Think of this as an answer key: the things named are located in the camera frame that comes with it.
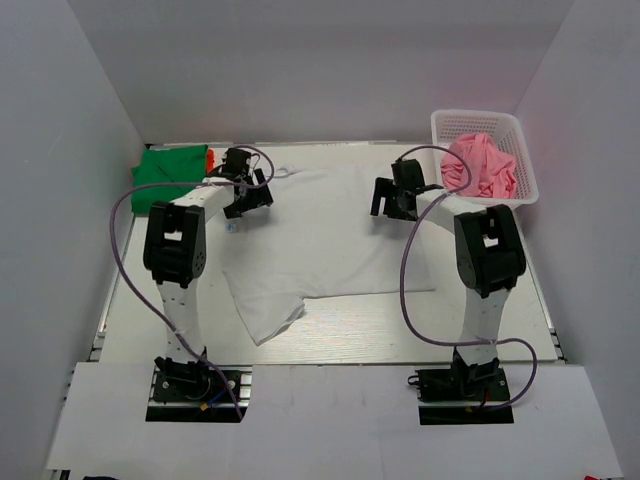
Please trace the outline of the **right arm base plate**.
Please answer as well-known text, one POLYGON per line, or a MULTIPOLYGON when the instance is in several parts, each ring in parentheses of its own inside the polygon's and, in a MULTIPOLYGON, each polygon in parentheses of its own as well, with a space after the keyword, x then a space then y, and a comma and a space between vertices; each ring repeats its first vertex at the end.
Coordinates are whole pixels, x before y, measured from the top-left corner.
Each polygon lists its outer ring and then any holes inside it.
POLYGON ((514 423, 505 372, 464 391, 450 369, 416 370, 407 384, 417 390, 421 426, 507 425, 514 423))

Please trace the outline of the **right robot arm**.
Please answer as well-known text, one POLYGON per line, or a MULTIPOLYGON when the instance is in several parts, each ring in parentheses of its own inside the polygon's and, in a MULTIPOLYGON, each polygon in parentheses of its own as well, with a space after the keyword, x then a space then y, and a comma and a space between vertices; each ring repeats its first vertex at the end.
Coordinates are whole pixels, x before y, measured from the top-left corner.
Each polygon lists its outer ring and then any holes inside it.
POLYGON ((453 345, 453 390, 472 399, 499 365, 497 344, 506 301, 526 271, 512 210, 482 206, 425 183, 414 159, 396 160, 392 177, 374 183, 370 214, 417 222, 427 219, 454 236, 456 267, 466 289, 463 327, 453 345))

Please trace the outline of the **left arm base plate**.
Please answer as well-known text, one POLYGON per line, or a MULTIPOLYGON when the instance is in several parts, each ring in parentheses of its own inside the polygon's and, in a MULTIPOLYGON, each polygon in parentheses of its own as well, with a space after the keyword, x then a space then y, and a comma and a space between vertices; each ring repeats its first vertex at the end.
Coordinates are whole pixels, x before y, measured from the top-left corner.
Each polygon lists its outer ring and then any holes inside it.
POLYGON ((151 423, 239 423, 248 409, 250 367, 220 373, 201 362, 154 360, 145 420, 151 423))

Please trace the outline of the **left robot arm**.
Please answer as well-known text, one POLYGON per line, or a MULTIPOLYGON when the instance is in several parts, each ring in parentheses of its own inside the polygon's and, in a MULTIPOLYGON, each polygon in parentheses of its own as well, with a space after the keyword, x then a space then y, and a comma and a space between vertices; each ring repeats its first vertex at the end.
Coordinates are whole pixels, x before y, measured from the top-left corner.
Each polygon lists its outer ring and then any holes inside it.
POLYGON ((231 147, 222 163, 199 186, 169 202, 152 204, 147 223, 143 264, 160 293, 167 329, 165 357, 178 363, 206 357, 198 318, 197 284, 207 261, 206 225, 218 213, 234 220, 247 211, 273 204, 264 174, 251 165, 259 149, 231 147))

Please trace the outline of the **white t-shirt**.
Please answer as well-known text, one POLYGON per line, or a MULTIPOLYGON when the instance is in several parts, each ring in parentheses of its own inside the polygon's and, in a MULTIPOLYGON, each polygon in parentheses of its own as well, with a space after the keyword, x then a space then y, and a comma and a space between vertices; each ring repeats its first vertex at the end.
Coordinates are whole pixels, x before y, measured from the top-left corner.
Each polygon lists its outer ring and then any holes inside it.
POLYGON ((308 299, 429 291, 435 283, 412 225, 370 213, 386 163, 289 167, 271 181, 274 203, 207 225, 239 317, 255 345, 297 320, 308 299))

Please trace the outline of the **pink t-shirt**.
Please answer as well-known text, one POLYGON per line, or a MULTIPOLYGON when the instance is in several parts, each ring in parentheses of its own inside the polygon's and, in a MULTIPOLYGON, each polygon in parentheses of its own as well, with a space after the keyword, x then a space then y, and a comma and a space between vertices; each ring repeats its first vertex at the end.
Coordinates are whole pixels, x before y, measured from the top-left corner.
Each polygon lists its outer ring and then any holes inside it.
POLYGON ((490 135, 462 135, 448 149, 450 153, 440 162, 442 183, 448 190, 478 198, 516 197, 516 158, 499 150, 490 135))

